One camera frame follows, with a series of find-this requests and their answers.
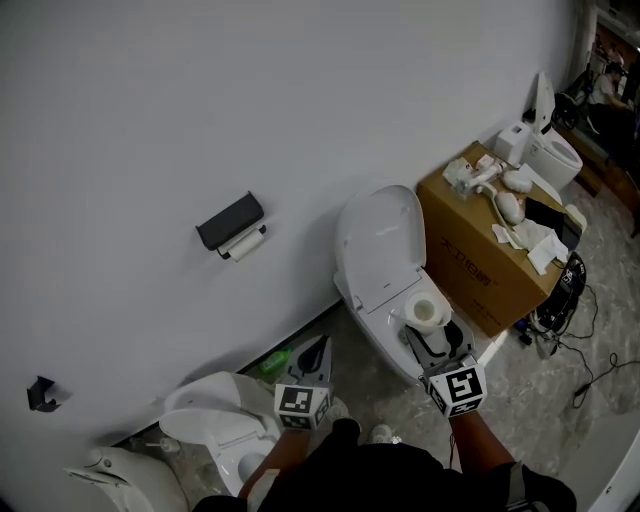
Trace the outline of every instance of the toilet paper holder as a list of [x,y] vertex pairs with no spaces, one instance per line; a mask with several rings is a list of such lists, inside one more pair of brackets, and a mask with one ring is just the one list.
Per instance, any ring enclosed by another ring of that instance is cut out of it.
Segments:
[[[264,210],[251,192],[225,208],[207,222],[196,226],[200,239],[210,251],[218,251],[222,259],[233,257],[236,261],[248,251],[259,245],[262,235],[266,233],[266,226],[256,228],[256,224],[264,217]],[[231,249],[242,242],[249,247],[241,249],[238,256],[232,254]]]
[[29,409],[32,411],[53,412],[62,405],[63,400],[58,397],[63,396],[68,398],[70,394],[59,389],[55,381],[40,377],[40,375],[38,375],[36,382],[27,389]]

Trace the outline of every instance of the robotic arm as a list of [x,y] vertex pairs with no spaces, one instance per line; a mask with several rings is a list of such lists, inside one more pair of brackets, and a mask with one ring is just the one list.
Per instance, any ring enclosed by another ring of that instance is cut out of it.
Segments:
[[443,361],[442,354],[434,354],[429,348],[428,341],[433,335],[425,338],[411,328],[407,328],[405,335],[424,370],[419,380],[445,418],[480,407],[487,397],[487,381],[484,367],[476,361],[473,350],[456,346],[455,342],[449,341],[451,352]]

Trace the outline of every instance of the fiducial marker cube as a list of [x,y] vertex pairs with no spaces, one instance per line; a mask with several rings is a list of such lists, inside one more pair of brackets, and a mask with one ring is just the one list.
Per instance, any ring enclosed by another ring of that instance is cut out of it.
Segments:
[[330,405],[329,388],[276,384],[274,410],[285,428],[317,429]]
[[484,367],[463,366],[430,377],[429,395],[445,418],[475,411],[487,397]]

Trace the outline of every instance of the green bottle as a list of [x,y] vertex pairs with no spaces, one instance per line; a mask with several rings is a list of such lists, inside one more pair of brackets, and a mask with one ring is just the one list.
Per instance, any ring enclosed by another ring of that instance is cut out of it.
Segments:
[[264,361],[262,361],[258,368],[263,375],[269,375],[275,372],[278,368],[280,368],[283,364],[285,364],[289,360],[289,354],[291,353],[291,348],[287,348],[286,350],[278,350],[274,352],[269,357],[267,357]]

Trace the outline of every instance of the smart toilet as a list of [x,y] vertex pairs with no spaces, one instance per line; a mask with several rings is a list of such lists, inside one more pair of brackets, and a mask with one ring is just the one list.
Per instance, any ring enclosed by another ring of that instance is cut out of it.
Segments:
[[[405,335],[402,311],[407,300],[428,292],[451,310],[447,299],[423,270],[424,219],[416,194],[391,181],[377,182],[349,200],[336,233],[334,282],[351,315],[390,366],[415,383],[424,369]],[[425,338],[425,348],[446,361],[455,346],[473,350],[471,329],[455,314],[445,329]]]
[[556,108],[553,87],[546,73],[538,75],[535,118],[531,123],[531,143],[522,160],[555,190],[561,191],[582,169],[582,159],[551,126]]
[[182,488],[165,463],[122,448],[95,448],[91,461],[65,471],[98,487],[120,512],[188,512]]
[[205,445],[234,496],[280,437],[273,396],[256,380],[229,372],[174,391],[160,428],[183,443]]

